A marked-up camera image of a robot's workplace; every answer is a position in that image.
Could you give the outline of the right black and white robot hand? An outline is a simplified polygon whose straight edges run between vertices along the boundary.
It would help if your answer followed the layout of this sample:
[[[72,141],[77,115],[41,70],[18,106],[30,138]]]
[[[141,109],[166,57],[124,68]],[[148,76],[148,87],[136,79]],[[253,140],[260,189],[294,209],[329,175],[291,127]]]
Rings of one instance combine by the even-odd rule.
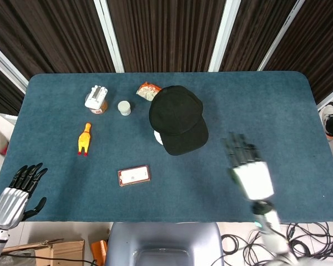
[[[245,135],[231,132],[223,139],[230,162],[229,173],[249,201],[263,201],[274,195],[266,161]]]

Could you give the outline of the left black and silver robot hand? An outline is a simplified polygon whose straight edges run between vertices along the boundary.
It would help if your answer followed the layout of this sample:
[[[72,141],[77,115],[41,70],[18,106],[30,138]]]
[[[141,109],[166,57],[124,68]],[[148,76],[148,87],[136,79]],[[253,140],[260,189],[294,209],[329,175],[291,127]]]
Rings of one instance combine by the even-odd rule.
[[[27,210],[28,201],[38,186],[38,182],[48,171],[43,164],[21,167],[11,183],[0,195],[0,229],[10,230],[20,222],[37,215],[45,206],[47,198],[42,197],[33,209]]]

